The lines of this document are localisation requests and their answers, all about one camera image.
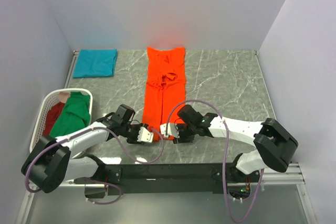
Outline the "orange t-shirt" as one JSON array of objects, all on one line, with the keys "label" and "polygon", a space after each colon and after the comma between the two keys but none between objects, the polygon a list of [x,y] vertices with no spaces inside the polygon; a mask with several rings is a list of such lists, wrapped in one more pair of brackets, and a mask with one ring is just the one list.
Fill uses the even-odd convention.
[{"label": "orange t-shirt", "polygon": [[185,49],[147,48],[148,77],[145,86],[142,122],[160,131],[166,122],[176,122],[177,112],[172,109],[186,99]]}]

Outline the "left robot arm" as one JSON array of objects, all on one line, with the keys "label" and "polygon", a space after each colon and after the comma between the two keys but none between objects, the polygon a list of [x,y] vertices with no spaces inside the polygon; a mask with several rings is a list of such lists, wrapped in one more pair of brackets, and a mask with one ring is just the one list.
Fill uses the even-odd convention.
[{"label": "left robot arm", "polygon": [[26,189],[33,193],[50,193],[62,182],[85,178],[93,183],[108,181],[106,165],[99,158],[90,155],[78,158],[86,149],[123,136],[130,144],[151,142],[153,134],[148,125],[132,124],[135,111],[122,104],[91,125],[60,137],[43,136],[22,166]]}]

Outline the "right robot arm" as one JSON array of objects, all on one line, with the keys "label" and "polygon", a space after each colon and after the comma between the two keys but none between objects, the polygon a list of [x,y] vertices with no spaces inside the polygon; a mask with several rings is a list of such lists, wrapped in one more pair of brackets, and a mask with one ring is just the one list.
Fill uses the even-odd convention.
[{"label": "right robot arm", "polygon": [[191,142],[199,135],[226,137],[254,148],[249,153],[238,154],[233,162],[226,163],[225,176],[229,183],[244,182],[248,176],[265,168],[285,173],[298,148],[298,141],[272,118],[263,122],[248,122],[221,117],[217,113],[202,115],[189,104],[182,106],[177,116],[181,123],[161,125],[161,132],[171,136],[175,144]]}]

